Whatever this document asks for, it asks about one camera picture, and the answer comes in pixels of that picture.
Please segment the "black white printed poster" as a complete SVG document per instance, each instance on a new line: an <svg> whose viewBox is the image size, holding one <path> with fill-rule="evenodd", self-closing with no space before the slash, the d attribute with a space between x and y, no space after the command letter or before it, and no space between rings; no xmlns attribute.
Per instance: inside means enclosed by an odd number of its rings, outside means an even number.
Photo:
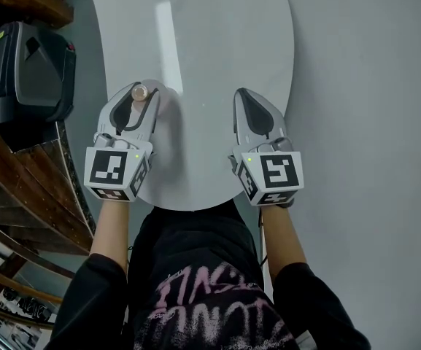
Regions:
<svg viewBox="0 0 421 350"><path fill-rule="evenodd" d="M20 295L14 289L5 287L0 294L0 309L38 322L49 322L52 311L32 297Z"/></svg>

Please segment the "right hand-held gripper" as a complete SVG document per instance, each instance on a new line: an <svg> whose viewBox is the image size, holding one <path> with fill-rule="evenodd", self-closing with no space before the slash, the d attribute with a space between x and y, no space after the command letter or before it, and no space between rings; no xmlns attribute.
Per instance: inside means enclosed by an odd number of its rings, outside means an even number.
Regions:
<svg viewBox="0 0 421 350"><path fill-rule="evenodd" d="M301 153L286 137L283 114L255 91L241 87L233 98L234 132L238 144L228 156L232 172L252 206L279 206L294 202L304 188ZM253 142L261 138L272 138Z"/></svg>

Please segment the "person's right forearm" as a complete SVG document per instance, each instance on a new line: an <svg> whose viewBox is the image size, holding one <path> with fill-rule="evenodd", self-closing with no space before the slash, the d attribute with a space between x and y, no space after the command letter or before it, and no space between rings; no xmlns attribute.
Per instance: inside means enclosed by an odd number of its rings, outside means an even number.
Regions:
<svg viewBox="0 0 421 350"><path fill-rule="evenodd" d="M293 263L307 263L288 209L279 206L261 208L266 254L271 281Z"/></svg>

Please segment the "black grey machine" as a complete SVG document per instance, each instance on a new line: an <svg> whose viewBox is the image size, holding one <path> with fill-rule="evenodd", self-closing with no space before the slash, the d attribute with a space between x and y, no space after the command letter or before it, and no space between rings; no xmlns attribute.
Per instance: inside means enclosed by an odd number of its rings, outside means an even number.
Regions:
<svg viewBox="0 0 421 350"><path fill-rule="evenodd" d="M51 123L72 110L76 52L47 28L15 21L0 27L0 124Z"/></svg>

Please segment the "white kidney-shaped table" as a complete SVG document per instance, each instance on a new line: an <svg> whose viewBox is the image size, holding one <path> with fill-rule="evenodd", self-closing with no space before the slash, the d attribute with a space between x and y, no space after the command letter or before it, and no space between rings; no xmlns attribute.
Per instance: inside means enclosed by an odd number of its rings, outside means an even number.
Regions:
<svg viewBox="0 0 421 350"><path fill-rule="evenodd" d="M155 157L140 198L199 210L241 191L229 160L236 146L233 96L248 88L285 111L294 62L288 0L93 0L108 96L155 79L161 104Z"/></svg>

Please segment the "black printed sweatshirt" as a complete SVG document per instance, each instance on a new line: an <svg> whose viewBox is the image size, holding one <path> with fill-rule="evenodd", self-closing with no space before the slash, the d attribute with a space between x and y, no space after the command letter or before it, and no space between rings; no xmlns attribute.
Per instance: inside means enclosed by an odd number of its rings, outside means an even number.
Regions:
<svg viewBox="0 0 421 350"><path fill-rule="evenodd" d="M72 279L46 350L371 350L308 263L263 289L253 237L233 201L153 209L127 272L90 254Z"/></svg>

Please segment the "person's left forearm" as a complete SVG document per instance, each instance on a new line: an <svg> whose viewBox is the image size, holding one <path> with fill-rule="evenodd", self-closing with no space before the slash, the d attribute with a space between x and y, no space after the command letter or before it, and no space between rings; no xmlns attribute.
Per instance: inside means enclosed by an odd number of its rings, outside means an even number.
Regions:
<svg viewBox="0 0 421 350"><path fill-rule="evenodd" d="M126 273L128 267L128 202L104 201L101 206L90 254L115 261Z"/></svg>

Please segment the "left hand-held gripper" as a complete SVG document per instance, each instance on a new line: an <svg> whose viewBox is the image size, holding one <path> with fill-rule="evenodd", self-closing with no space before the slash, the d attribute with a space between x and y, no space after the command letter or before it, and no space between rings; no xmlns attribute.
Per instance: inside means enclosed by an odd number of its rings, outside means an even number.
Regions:
<svg viewBox="0 0 421 350"><path fill-rule="evenodd" d="M135 87L140 84L127 85L104 105L94 145L86 149L84 185L98 199L134 202L151 171L160 94Z"/></svg>

